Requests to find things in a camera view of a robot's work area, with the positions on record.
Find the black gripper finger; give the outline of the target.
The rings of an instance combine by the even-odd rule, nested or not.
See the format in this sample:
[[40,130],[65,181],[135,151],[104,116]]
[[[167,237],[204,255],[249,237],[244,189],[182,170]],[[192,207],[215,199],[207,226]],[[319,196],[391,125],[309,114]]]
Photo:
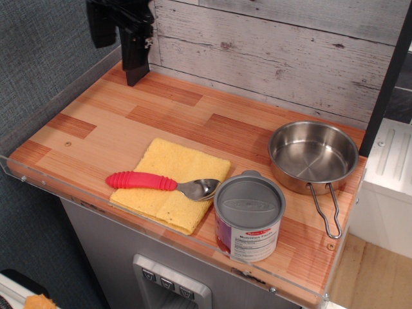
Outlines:
[[153,26],[149,24],[132,29],[120,28],[119,33],[123,70],[131,71],[145,66],[152,45]]
[[116,26],[102,3],[86,3],[91,39],[96,48],[111,46],[116,41]]

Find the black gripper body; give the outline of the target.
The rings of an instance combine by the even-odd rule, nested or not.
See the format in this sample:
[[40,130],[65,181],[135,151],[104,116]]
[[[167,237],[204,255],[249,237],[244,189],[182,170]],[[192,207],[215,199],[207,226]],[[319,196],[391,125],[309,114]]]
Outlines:
[[149,1],[86,1],[86,3],[102,3],[106,6],[111,20],[119,28],[132,29],[141,25],[152,25],[155,20],[149,9]]

